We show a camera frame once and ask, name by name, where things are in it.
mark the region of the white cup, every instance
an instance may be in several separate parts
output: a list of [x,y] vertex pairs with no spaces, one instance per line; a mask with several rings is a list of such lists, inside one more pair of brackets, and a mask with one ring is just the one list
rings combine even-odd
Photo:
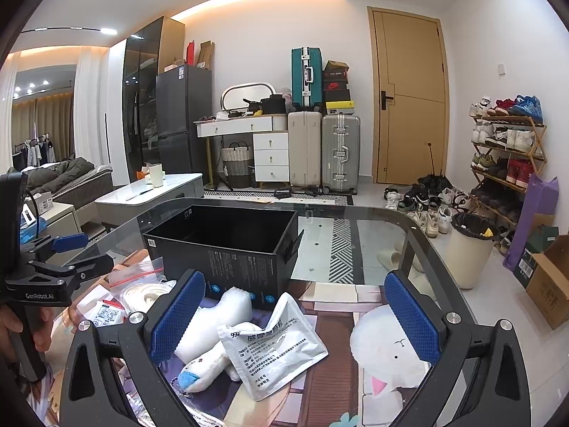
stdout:
[[164,174],[162,173],[162,164],[151,165],[148,168],[150,172],[150,181],[153,188],[164,186]]

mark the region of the purple bag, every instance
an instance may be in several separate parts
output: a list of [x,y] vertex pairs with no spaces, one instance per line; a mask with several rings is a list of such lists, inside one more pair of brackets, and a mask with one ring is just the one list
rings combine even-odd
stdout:
[[507,251],[504,266],[513,271],[522,258],[523,248],[530,235],[531,223],[535,214],[554,215],[559,199],[559,182],[557,177],[550,182],[543,181],[536,174],[530,177],[526,198],[523,203],[522,215],[516,228],[516,234]]

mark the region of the white side table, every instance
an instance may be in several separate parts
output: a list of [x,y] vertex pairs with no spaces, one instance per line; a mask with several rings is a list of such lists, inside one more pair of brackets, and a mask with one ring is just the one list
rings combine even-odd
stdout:
[[164,186],[160,188],[153,188],[150,183],[138,180],[99,197],[95,204],[101,223],[107,229],[116,228],[167,200],[203,197],[204,183],[201,177],[201,174],[166,175]]
[[[54,202],[53,207],[40,215],[46,222],[47,228],[40,233],[40,236],[49,234],[52,238],[57,236],[71,236],[81,233],[81,226],[77,223],[75,207],[71,204],[61,204]],[[79,254],[83,249],[75,249],[53,255],[47,260],[51,265],[63,266],[67,261]]]

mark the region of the blue sneaker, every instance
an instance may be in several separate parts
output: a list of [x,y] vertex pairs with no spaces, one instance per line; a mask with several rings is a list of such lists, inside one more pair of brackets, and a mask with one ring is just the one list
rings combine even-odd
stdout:
[[528,115],[534,121],[543,123],[541,103],[535,96],[518,96],[516,104],[511,107],[511,111],[516,115]]

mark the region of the brown curtain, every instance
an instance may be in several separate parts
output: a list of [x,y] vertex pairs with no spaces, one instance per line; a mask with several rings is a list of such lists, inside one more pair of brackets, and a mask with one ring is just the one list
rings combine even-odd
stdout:
[[36,101],[23,101],[12,105],[12,151],[13,146],[33,138]]
[[57,162],[74,152],[73,93],[61,93],[36,99],[36,126],[38,135],[49,133]]

